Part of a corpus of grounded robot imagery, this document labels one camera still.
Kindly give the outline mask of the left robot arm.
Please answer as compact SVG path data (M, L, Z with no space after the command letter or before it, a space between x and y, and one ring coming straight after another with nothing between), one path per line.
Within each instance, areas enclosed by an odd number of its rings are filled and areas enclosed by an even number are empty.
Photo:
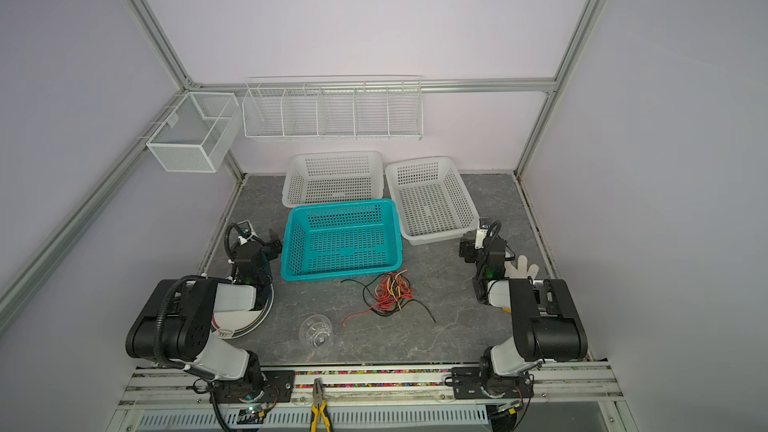
M224 403L262 401L268 387L253 352L229 343L261 325L274 303L270 263L282 252L268 241L240 239L225 246L228 278L188 275L160 281L127 333L132 358L181 370L213 387Z

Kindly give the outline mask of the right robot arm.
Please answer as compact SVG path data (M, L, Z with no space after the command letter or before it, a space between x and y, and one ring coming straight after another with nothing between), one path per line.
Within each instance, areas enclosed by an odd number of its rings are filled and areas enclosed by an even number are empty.
M510 338L488 347L476 366L451 369L446 384L459 400L531 398L534 369L587 355L586 332L566 282L535 279L534 265L521 278L508 276L507 252L500 238L478 240L467 233L459 242L459 256L476 267L478 302L508 311L512 328Z

